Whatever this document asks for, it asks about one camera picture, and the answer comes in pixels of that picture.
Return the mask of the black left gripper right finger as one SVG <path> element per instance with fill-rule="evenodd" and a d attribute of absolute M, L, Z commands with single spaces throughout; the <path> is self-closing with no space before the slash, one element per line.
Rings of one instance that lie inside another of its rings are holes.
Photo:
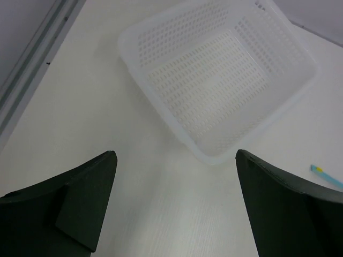
<path fill-rule="evenodd" d="M 342 192 L 243 149 L 235 160 L 259 256 L 342 256 Z"/>

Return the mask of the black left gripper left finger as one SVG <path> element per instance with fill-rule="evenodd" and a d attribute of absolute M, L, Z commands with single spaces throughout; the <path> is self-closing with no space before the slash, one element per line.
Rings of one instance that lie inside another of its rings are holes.
<path fill-rule="evenodd" d="M 117 156 L 86 163 L 1 197 L 1 256 L 90 256 L 96 251 Z"/>

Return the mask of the clear zip top bag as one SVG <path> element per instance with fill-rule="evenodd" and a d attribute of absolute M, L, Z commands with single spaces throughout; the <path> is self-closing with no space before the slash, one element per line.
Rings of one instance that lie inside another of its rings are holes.
<path fill-rule="evenodd" d="M 312 164 L 310 170 L 328 183 L 342 189 L 342 182 L 325 173 L 320 167 Z"/>

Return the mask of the white perforated plastic basket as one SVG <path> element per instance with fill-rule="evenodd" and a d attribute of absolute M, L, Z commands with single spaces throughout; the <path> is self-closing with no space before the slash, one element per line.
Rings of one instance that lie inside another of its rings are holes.
<path fill-rule="evenodd" d="M 319 77 L 273 1 L 186 1 L 128 27 L 117 43 L 161 119 L 207 164 L 235 156 Z"/>

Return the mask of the aluminium frame post left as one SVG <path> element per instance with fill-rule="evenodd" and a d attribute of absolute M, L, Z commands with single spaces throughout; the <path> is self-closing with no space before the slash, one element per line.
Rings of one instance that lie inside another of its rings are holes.
<path fill-rule="evenodd" d="M 84 1 L 1 1 L 1 142 Z"/>

